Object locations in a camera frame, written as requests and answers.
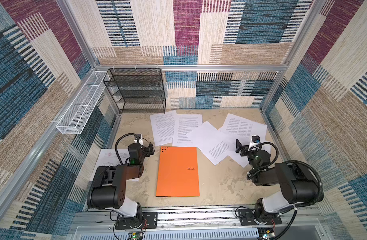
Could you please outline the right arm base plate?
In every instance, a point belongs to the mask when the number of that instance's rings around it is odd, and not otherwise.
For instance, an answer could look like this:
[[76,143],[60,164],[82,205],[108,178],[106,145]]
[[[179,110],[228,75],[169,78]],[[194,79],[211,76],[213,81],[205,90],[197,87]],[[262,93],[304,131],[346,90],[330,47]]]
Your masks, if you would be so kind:
[[259,213],[255,209],[238,207],[234,211],[242,226],[258,226],[258,225],[280,225],[282,220],[278,213]]

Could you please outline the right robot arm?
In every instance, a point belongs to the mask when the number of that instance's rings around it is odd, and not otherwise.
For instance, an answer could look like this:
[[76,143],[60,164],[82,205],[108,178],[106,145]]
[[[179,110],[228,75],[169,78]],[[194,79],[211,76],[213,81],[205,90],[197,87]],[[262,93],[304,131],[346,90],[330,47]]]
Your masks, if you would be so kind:
[[235,141],[235,151],[246,157],[251,170],[247,180],[256,186],[279,185],[280,190],[273,195],[260,198],[254,209],[238,214],[241,223],[252,221],[255,225],[281,222],[279,214],[308,207],[323,200],[323,184],[317,171],[301,161],[277,163],[278,148],[271,142],[261,142],[253,136],[249,145]]

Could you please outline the white paper technical drawing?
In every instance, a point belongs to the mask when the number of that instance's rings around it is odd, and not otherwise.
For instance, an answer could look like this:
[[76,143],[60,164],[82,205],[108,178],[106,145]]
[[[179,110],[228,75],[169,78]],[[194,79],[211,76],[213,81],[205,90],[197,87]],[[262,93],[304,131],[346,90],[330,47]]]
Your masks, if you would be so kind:
[[[130,156],[127,149],[118,149],[118,152],[123,162]],[[93,181],[98,167],[107,167],[107,166],[110,167],[110,166],[116,166],[119,164],[120,164],[120,161],[114,149],[101,149],[98,160],[92,172],[90,182]]]

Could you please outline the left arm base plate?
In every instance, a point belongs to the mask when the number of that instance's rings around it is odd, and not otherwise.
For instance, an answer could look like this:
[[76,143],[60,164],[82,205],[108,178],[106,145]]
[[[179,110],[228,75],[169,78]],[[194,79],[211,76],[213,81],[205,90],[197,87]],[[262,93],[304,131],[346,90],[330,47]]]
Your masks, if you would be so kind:
[[115,230],[141,230],[141,229],[156,229],[158,221],[157,212],[145,212],[137,214],[132,218],[118,217],[115,223]]

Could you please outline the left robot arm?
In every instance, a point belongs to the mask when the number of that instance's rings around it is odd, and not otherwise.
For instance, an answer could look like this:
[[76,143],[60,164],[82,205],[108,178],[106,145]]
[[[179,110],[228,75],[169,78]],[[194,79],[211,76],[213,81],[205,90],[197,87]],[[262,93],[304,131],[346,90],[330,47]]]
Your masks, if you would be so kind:
[[[136,139],[127,150],[129,157],[122,160],[118,144],[126,137]],[[115,226],[124,229],[139,229],[146,226],[140,203],[126,196],[127,181],[139,179],[144,172],[144,160],[155,153],[151,142],[147,146],[141,143],[141,134],[128,133],[115,143],[115,156],[119,163],[113,166],[99,166],[95,172],[87,197],[87,206],[97,210],[107,210],[118,215]]]

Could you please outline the orange black file folder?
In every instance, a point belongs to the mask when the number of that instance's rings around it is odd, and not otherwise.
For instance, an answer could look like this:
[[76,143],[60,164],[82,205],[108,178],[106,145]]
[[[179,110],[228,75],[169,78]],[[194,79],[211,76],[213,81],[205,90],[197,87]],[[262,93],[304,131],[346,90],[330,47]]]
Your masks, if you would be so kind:
[[200,196],[195,147],[161,147],[156,196]]

